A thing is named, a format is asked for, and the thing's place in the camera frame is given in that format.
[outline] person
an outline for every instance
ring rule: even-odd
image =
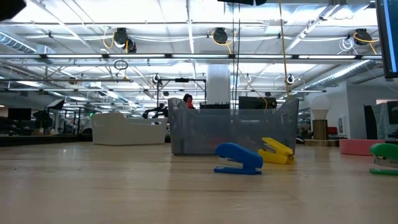
[[[193,107],[193,104],[192,104],[192,95],[189,95],[188,93],[185,94],[183,101],[189,109],[195,109],[195,107]]]

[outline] blue stapler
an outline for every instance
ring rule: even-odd
[[[231,162],[238,162],[241,167],[215,167],[214,172],[224,172],[229,174],[261,174],[261,171],[256,169],[261,169],[262,167],[262,157],[245,149],[242,146],[235,143],[224,143],[219,145],[215,151],[216,155],[221,158],[226,158]]]

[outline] clear plastic bin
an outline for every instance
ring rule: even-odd
[[[169,99],[173,154],[214,154],[216,147],[234,142],[252,151],[270,137],[295,151],[299,99],[289,98],[272,110],[191,110],[178,98]]]

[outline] white column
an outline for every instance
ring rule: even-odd
[[[230,103],[229,65],[208,65],[207,67],[207,104]]]

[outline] computer monitor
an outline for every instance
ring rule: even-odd
[[[277,106],[274,97],[264,97],[267,100],[267,109],[275,109]],[[261,97],[240,96],[239,109],[262,109],[266,108],[266,102]]]
[[[8,119],[16,121],[30,121],[32,109],[30,108],[8,108]]]
[[[376,0],[377,21],[386,78],[398,78],[398,1]]]
[[[398,124],[398,101],[387,102],[389,124]]]

